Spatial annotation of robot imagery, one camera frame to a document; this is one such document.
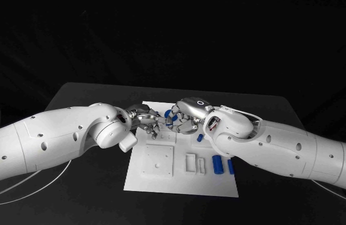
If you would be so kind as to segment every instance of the robotic hand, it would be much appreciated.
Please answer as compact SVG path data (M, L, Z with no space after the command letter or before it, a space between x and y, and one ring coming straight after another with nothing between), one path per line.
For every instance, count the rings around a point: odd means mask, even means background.
M346 144L202 98L182 99L169 117L180 125L169 129L193 134L199 125L205 139L225 157L240 157L258 168L287 177L323 181L346 189Z
M52 168L87 150L137 144L130 130L143 128L155 139L159 123L172 123L144 104L127 110L106 103L45 111L0 129L0 180Z

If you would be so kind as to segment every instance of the tabletop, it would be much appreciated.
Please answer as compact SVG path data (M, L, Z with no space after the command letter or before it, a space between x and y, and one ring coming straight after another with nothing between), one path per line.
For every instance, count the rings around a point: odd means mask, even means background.
M67 83L46 111L106 103L127 108L143 101L176 103L201 97L264 120L304 129L281 96ZM3 224L166 225L211 223L346 224L346 201L310 180L284 177L232 158L240 198L124 191L131 150L116 145L93 147L72 160L55 183L33 196L0 206ZM44 170L0 203L39 189L62 172L67 163ZM16 178L6 179L6 184Z

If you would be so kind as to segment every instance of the white board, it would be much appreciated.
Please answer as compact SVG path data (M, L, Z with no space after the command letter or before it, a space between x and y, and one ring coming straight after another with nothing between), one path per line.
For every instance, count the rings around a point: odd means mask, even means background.
M159 114L163 116L166 110L172 109L173 103L149 102L144 104L153 108ZM131 149L131 158L127 170L127 177L124 183L126 191L139 192L155 192L155 193L170 193L170 194L191 194L191 195L205 195L218 197L234 197L238 198L238 189L235 175L230 174L228 168L228 158L222 157L224 174L218 175L214 172L214 161L212 156L218 155L215 150L204 144L192 145L192 139L196 138L199 134L204 133L202 126L198 132L192 135L183 135L180 133L172 132L165 126L160 126L163 133L163 138L160 140L163 143L156 143L152 141L152 136L147 135L146 131L140 128L137 129L136 136L139 139L137 145ZM166 146L173 149L173 167L172 167L172 177L169 176L150 176L143 175L144 168L144 154L147 152L147 145L152 146ZM198 173L186 174L186 154L195 154ZM204 159L204 175L199 174L199 159Z

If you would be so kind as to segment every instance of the black background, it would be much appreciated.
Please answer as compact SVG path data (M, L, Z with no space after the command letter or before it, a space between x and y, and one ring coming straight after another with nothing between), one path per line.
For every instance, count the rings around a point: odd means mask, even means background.
M0 0L0 125L82 82L283 96L307 131L346 141L345 7L346 0Z

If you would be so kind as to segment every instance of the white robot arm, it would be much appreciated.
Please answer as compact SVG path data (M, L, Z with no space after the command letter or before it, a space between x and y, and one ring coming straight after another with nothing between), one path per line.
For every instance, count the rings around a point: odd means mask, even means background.
M205 139L225 157L240 157L258 168L287 177L312 179L346 189L346 144L202 98L182 99L172 108L182 125L173 132L192 134L204 126Z
M142 127L155 139L166 122L143 104L124 110L95 103L25 118L0 129L0 180L61 165L97 145L127 152L137 144L130 130Z

